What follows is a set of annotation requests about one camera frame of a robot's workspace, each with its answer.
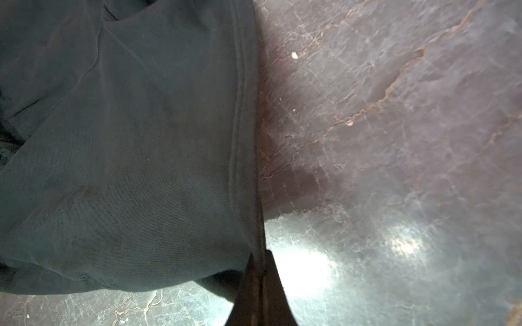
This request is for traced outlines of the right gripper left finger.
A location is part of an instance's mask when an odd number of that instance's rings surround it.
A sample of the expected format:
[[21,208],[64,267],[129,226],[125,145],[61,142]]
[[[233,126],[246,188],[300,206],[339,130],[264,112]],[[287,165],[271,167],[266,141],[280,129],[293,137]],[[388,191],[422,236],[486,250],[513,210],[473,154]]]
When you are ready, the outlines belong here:
[[261,322],[261,281],[250,256],[225,326],[258,326]]

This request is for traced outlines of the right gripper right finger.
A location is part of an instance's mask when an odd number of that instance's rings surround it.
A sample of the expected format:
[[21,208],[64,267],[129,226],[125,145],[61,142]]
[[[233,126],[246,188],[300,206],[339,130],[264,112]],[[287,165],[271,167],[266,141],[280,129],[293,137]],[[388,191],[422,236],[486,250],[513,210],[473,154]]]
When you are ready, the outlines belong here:
[[265,273],[262,277],[262,325],[297,326],[271,251],[265,253]]

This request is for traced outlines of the black shorts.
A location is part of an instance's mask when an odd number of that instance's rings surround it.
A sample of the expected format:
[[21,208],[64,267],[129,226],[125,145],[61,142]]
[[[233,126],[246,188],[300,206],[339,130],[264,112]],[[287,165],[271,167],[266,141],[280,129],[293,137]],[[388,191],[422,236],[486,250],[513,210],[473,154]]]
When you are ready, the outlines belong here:
[[1,2],[1,290],[262,266],[251,1]]

